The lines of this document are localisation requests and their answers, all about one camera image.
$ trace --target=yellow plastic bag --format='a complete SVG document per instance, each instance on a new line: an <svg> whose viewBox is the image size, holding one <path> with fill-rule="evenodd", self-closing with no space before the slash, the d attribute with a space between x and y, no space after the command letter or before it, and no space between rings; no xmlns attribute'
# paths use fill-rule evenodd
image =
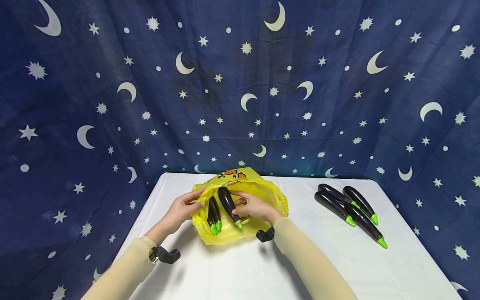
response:
<svg viewBox="0 0 480 300"><path fill-rule="evenodd" d="M222 172L209 181L203 184L195 184L193 187L193 191L206 188L198 198L198 202L205 202L205 206L200 209L199 213L192 216L193 225L197 228L198 235L205 245L222 245L239 239L254 237L258 230L265 231L270 227L270 224L257 218L243 221L243 229L235 226L218 200L217 190L222 186L229 190L253 194L278 209L284 216L288 215L288 203L285 195L273 182L264 180L252 168L239 168ZM222 229L217 235L213 235L207 223L208 201L211 196L215 196L222 218ZM235 201L239 197L232 195L232 199Z"/></svg>

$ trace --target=right hand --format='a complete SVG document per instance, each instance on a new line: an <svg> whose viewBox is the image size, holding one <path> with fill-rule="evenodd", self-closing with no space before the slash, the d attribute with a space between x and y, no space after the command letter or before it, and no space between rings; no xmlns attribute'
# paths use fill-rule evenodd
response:
<svg viewBox="0 0 480 300"><path fill-rule="evenodd" d="M243 215L243 220L253 216L267 221L273 226L278 219L283 217L280 211L255 195L240 191L230 191L230 193L241 197L235 201L237 208L235 208L232 213L235 215Z"/></svg>

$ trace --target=black clip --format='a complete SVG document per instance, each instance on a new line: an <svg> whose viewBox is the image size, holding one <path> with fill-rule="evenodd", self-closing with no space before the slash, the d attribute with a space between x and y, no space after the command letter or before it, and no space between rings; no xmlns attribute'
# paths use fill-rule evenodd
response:
<svg viewBox="0 0 480 300"><path fill-rule="evenodd" d="M257 231L257 239L262 243L269 240L273 240L274 237L275 237L275 229L273 227L270 227L266 232L263 230Z"/></svg>

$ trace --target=crescent moon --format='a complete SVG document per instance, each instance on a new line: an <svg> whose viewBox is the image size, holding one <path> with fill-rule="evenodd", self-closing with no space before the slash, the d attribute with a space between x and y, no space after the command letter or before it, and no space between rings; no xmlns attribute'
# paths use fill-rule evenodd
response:
<svg viewBox="0 0 480 300"><path fill-rule="evenodd" d="M455 288L455 290L459 290L459 289L462 289L462 290L466 290L468 291L463 285L459 284L459 283L456 283L455 281L450 281L450 283L452 284L452 286Z"/></svg>
<svg viewBox="0 0 480 300"><path fill-rule="evenodd" d="M333 170L333 168L329 168L327 170L327 172L325 172L325 177L327 178L333 178L333 177L337 177L338 175L332 175L330 172Z"/></svg>
<svg viewBox="0 0 480 300"><path fill-rule="evenodd" d="M280 12L278 13L277 20L273 23L267 23L264 21L265 25L271 31L278 31L282 29L283 24L285 23L285 8L283 8L283 5L280 3L280 1L278 2L278 7L280 8Z"/></svg>
<svg viewBox="0 0 480 300"><path fill-rule="evenodd" d="M194 168L195 172L197 172L198 174L205 174L206 172L202 172L198 169L198 165L196 165Z"/></svg>
<svg viewBox="0 0 480 300"><path fill-rule="evenodd" d="M130 181L128 183L132 183L137 179L137 171L133 167L128 167L128 170L132 171L132 178L130 178Z"/></svg>
<svg viewBox="0 0 480 300"><path fill-rule="evenodd" d="M177 59L175 60L175 65L177 66L177 70L179 70L179 72L183 75L187 75L187 74L190 74L193 72L193 70L195 70L195 68L191 68L191 69L188 69L186 68L183 63L181 62L181 54L183 53L180 52L178 55L177 55Z"/></svg>
<svg viewBox="0 0 480 300"><path fill-rule="evenodd" d="M310 94L313 91L313 83L311 81L304 81L299 86L297 86L297 88L299 88L299 87L304 87L305 89L307 89L307 94L305 95L305 98L303 100L310 97Z"/></svg>
<svg viewBox="0 0 480 300"><path fill-rule="evenodd" d="M38 0L48 15L48 24L45 27L34 25L38 30L49 36L59 36L61 33L60 20L53 9L43 0Z"/></svg>
<svg viewBox="0 0 480 300"><path fill-rule="evenodd" d="M383 52L380 51L377 54L373 55L372 58L368 61L367 64L367 72L368 74L377 74L380 73L381 71L385 70L388 66L384 66L383 68L377 67L377 58L380 56L380 54Z"/></svg>
<svg viewBox="0 0 480 300"><path fill-rule="evenodd" d="M122 84L119 85L118 89L117 89L117 93L121 90L127 90L130 92L131 96L132 96L132 99L130 100L130 102L133 102L135 100L135 98L137 97L137 89L135 88L135 86L129 82L124 82Z"/></svg>
<svg viewBox="0 0 480 300"><path fill-rule="evenodd" d="M413 174L412 167L410 167L410 171L408 171L407 174L403 174L400 171L400 168L398 168L398 175L400 176L400 179L403 180L403 181L409 181L410 178L412 178L412 174Z"/></svg>
<svg viewBox="0 0 480 300"><path fill-rule="evenodd" d="M444 110L440 104L437 102L429 102L420 109L420 119L425 122L425 115L432 110L438 111L440 115L443 115L444 113Z"/></svg>
<svg viewBox="0 0 480 300"><path fill-rule="evenodd" d="M250 94L250 93L245 94L241 97L240 105L241 105L241 108L243 108L243 110L248 111L247 110L247 101L250 100L250 99L258 99L258 98L254 94Z"/></svg>
<svg viewBox="0 0 480 300"><path fill-rule="evenodd" d="M253 153L253 155L255 155L255 156L257 156L257 157L264 157L265 154L267 154L267 148L265 148L264 145L260 145L260 146L262 146L261 152L259 152L259 153Z"/></svg>
<svg viewBox="0 0 480 300"><path fill-rule="evenodd" d="M95 149L95 147L90 145L87 141L87 131L89 131L92 128L94 128L92 125L84 125L77 130L78 142L80 143L80 145L82 145L87 149Z"/></svg>

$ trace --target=eggplant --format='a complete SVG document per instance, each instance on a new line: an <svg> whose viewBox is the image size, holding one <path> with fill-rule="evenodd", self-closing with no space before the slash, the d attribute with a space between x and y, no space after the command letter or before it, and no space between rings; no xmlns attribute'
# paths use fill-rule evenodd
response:
<svg viewBox="0 0 480 300"><path fill-rule="evenodd" d="M360 208L360 206L355 202L353 201L352 199L348 198L347 196L345 196L344 194L340 193L339 191L337 191L336 189L332 188L331 186L329 186L328 184L325 184L325 183L320 183L318 185L318 191L321 192L321 191L325 191L327 193L329 193L330 195L334 196L335 199L342 205L345 205L345 203L351 203L353 205L355 205L356 207Z"/></svg>
<svg viewBox="0 0 480 300"><path fill-rule="evenodd" d="M223 208L225 208L225 211L227 212L227 215L232 219L233 223L237 225L238 228L243 229L243 225L241 223L239 215L235 215L232 213L232 210L236 208L235 204L233 203L232 195L230 194L230 191L222 186L218 188L218 199L220 200L220 203L222 204Z"/></svg>
<svg viewBox="0 0 480 300"><path fill-rule="evenodd" d="M316 192L315 200L321 205L328 208L334 214L342 218L345 222L349 223L351 226L355 226L352 217L348 215L345 209L337 202L334 196L330 195L325 191Z"/></svg>
<svg viewBox="0 0 480 300"><path fill-rule="evenodd" d="M363 197L359 191L351 186L346 186L343 188L343 194L360 205L359 208L368 216L368 218L370 218L370 220L372 220L375 225L378 225L377 214L373 211L373 208L370 206L367 199L365 199L365 197Z"/></svg>
<svg viewBox="0 0 480 300"><path fill-rule="evenodd" d="M345 210L350 214L355 223L360 226L372 239L379 243L385 249L388 245L385 242L383 234L375 227L375 225L368 219L368 217L357 207L351 204L345 204Z"/></svg>
<svg viewBox="0 0 480 300"><path fill-rule="evenodd" d="M222 231L222 217L220 216L220 209L214 196L208 200L208 214L210 214L210 212L212 212L212 221L215 224L216 231Z"/></svg>

